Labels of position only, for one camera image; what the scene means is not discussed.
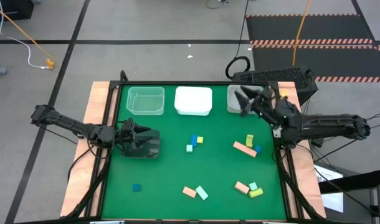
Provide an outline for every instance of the orange block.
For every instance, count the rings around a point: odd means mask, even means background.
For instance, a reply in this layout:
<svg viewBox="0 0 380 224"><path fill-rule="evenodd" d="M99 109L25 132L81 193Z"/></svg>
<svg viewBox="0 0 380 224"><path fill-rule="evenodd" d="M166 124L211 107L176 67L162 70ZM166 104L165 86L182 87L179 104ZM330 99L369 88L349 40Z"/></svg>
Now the orange block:
<svg viewBox="0 0 380 224"><path fill-rule="evenodd" d="M195 198L196 194L197 194L197 192L195 190L190 189L190 188L188 188L186 186L183 188L183 193L186 194L186 195L188 195L188 196L190 196L190 197L192 197L192 198Z"/></svg>
<svg viewBox="0 0 380 224"><path fill-rule="evenodd" d="M235 183L235 186L234 186L237 190L240 190L242 193L244 194L247 194L248 191L250 190L249 187L247 187L246 185L242 184L241 182L237 181L237 183Z"/></svg>
<svg viewBox="0 0 380 224"><path fill-rule="evenodd" d="M242 152L244 152L244 153L246 153L252 157L257 156L257 151L252 150L252 149L248 148L247 146L245 146L245 145L243 145L237 141L234 142L233 147L235 147L236 149L238 149L238 150L240 150L240 151L242 151Z"/></svg>

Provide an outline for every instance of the gray floor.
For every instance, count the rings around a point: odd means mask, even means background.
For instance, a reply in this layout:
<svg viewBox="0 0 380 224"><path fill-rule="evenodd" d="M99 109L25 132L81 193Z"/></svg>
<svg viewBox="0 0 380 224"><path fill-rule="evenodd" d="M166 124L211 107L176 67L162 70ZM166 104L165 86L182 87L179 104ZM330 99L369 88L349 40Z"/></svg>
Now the gray floor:
<svg viewBox="0 0 380 224"><path fill-rule="evenodd" d="M374 36L380 40L380 1L358 1ZM18 21L35 39L71 38L83 0L42 0L33 18ZM250 2L249 14L302 13L306 0ZM245 1L230 1L208 10L203 0L91 0L79 39L238 39ZM310 13L355 13L349 0L313 0ZM12 25L4 33L23 39ZM37 128L30 125L36 104L47 103L66 45L44 46L56 59L55 70L39 70L26 64L21 45L0 45L0 65L9 72L0 76L0 223L3 223ZM239 55L252 56L249 45ZM32 46L32 62L43 65L45 57ZM55 107L82 120L92 82L116 80L124 69L130 80L226 80L224 69L236 45L76 45L65 73ZM233 71L244 65L235 65ZM355 113L369 117L380 110L380 84L319 83L309 113ZM380 118L371 124L379 124ZM75 139L69 132L51 128ZM326 142L322 153L345 143L344 138ZM46 133L16 222L58 218L64 198L67 170L75 146ZM380 169L380 127L361 142L328 157L332 164L356 172Z"/></svg>

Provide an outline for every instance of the orange and black stripe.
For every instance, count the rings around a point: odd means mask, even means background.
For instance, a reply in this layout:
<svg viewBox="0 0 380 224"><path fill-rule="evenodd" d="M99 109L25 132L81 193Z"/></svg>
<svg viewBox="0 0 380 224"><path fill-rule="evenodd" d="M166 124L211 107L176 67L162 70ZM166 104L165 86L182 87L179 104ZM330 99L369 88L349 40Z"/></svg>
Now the orange and black stripe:
<svg viewBox="0 0 380 224"><path fill-rule="evenodd" d="M316 77L316 82L380 83L380 77Z"/></svg>
<svg viewBox="0 0 380 224"><path fill-rule="evenodd" d="M294 44L295 39L292 40L251 40L251 44ZM372 44L372 39L300 39L298 40L299 45L304 44L321 44L321 45L333 45L333 44Z"/></svg>
<svg viewBox="0 0 380 224"><path fill-rule="evenodd" d="M303 14L267 14L267 15L246 15L246 18L250 17L294 17L303 16ZM352 13L339 13L339 14L308 14L306 16L358 16Z"/></svg>
<svg viewBox="0 0 380 224"><path fill-rule="evenodd" d="M253 48L294 48L291 44L254 44ZM372 45L298 45L299 49L377 49Z"/></svg>

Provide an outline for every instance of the yellow block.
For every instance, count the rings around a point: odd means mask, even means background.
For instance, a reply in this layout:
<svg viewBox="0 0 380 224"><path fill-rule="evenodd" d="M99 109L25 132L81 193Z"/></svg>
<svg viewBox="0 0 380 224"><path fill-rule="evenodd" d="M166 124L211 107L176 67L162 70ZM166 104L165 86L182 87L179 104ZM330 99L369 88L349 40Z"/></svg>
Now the yellow block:
<svg viewBox="0 0 380 224"><path fill-rule="evenodd" d="M204 142L204 137L197 136L197 143L202 144Z"/></svg>
<svg viewBox="0 0 380 224"><path fill-rule="evenodd" d="M250 198L258 197L259 195L264 194L264 191L261 188L258 188L257 190L251 190L248 195Z"/></svg>
<svg viewBox="0 0 380 224"><path fill-rule="evenodd" d="M254 136L252 134L248 134L245 139L245 146L252 148L252 141L254 140Z"/></svg>

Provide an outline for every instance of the orange cable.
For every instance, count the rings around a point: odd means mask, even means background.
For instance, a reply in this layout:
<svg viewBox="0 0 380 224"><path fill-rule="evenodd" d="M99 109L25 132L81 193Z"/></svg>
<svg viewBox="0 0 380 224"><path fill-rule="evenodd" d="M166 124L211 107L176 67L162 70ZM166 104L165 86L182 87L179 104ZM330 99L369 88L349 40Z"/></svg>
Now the orange cable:
<svg viewBox="0 0 380 224"><path fill-rule="evenodd" d="M294 53L292 55L292 66L295 65L295 54L297 53L298 39L300 38L300 34L301 34L302 26L303 26L303 21L305 20L305 17L308 14L310 3L311 3L311 0L308 0L308 5L306 6L305 12L303 13L301 25L300 25L300 28L298 29L297 38L295 39Z"/></svg>

